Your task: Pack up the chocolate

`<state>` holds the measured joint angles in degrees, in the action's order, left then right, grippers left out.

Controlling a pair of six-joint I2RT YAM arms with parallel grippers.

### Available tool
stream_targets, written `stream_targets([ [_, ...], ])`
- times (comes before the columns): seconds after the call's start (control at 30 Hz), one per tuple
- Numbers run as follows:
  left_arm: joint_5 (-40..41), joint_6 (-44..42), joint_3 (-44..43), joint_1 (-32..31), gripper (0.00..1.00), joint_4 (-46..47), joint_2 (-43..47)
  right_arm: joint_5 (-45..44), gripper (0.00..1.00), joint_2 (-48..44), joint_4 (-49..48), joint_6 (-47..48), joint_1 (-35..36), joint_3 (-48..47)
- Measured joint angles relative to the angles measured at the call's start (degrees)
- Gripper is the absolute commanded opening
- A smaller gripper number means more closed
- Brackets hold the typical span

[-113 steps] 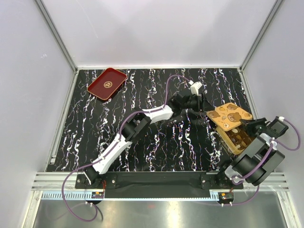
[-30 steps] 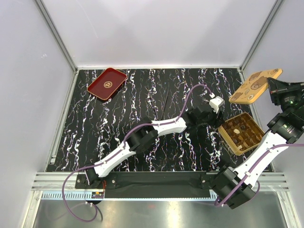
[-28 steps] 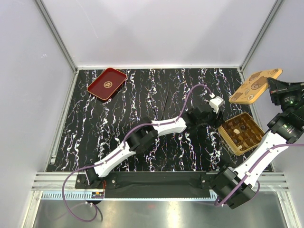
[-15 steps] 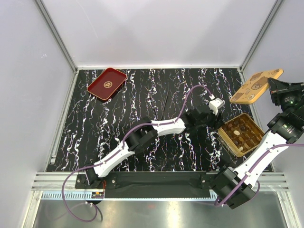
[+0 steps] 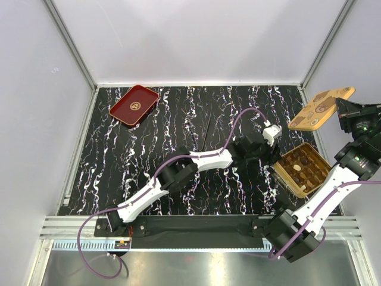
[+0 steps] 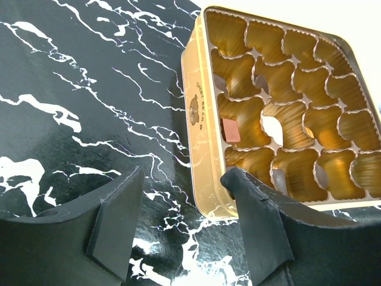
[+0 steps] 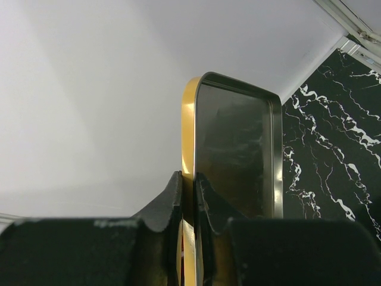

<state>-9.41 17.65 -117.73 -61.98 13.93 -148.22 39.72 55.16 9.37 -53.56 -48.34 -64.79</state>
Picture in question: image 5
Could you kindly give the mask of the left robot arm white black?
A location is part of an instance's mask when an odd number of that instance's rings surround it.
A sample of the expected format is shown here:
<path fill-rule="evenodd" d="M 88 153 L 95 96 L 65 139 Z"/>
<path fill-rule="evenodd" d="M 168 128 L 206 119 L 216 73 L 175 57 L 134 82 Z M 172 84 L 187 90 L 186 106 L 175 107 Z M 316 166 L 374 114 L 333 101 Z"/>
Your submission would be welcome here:
<path fill-rule="evenodd" d="M 128 223 L 133 222 L 145 208 L 167 194 L 179 192 L 194 179 L 196 173 L 238 167 L 249 161 L 259 161 L 264 166 L 273 165 L 278 160 L 280 148 L 275 140 L 255 132 L 212 151 L 193 152 L 182 147 L 160 165 L 137 193 L 123 203 L 108 207 L 107 227 L 116 236 L 124 235 Z"/>

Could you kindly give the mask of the gold chocolate box tray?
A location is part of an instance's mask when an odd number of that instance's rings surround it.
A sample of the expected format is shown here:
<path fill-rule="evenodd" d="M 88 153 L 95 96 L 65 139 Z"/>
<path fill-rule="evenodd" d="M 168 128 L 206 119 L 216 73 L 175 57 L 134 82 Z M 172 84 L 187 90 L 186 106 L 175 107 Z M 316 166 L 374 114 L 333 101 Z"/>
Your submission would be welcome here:
<path fill-rule="evenodd" d="M 321 187 L 332 167 L 311 144 L 305 142 L 282 155 L 273 168 L 286 189 L 298 198 L 304 198 Z"/>

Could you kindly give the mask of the silver square tin lid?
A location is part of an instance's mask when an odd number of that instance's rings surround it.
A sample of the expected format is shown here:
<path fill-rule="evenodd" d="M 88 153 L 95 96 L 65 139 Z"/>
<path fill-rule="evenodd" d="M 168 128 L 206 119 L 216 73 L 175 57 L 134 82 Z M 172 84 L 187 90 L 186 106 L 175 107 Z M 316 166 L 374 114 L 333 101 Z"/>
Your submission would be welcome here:
<path fill-rule="evenodd" d="M 336 99 L 347 100 L 355 91 L 353 86 L 348 86 L 318 93 L 291 120 L 288 128 L 308 132 L 319 129 L 336 112 Z"/>

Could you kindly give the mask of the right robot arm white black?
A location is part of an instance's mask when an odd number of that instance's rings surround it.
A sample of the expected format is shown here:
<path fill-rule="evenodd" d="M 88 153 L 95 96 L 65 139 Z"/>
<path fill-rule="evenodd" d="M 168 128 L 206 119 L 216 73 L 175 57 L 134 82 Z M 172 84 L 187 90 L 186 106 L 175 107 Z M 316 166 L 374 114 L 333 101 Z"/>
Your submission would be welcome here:
<path fill-rule="evenodd" d="M 371 177 L 380 169 L 380 104 L 336 99 L 341 129 L 353 141 L 336 155 L 327 179 L 301 208 L 275 215 L 262 235 L 272 245 L 270 260 L 294 262 L 318 249 L 318 234 L 326 234 L 325 220 L 340 202 L 362 185 L 380 184 Z"/>

